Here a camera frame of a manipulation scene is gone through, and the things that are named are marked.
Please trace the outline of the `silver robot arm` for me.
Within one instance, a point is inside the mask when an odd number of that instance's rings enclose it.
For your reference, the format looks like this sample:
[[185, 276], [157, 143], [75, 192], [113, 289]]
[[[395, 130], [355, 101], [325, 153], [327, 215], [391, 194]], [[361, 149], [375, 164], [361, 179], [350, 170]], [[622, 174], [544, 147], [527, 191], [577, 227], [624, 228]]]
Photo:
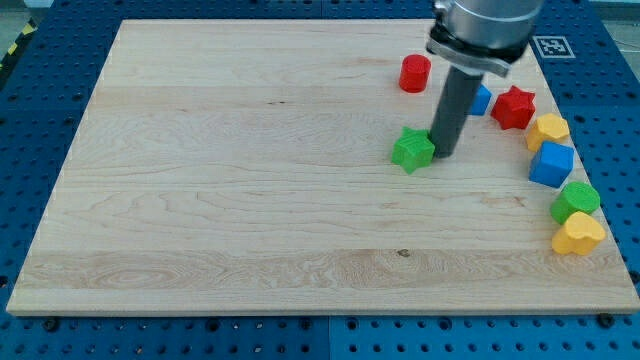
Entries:
[[506, 77], [542, 7], [542, 0], [435, 0], [426, 50], [471, 72]]

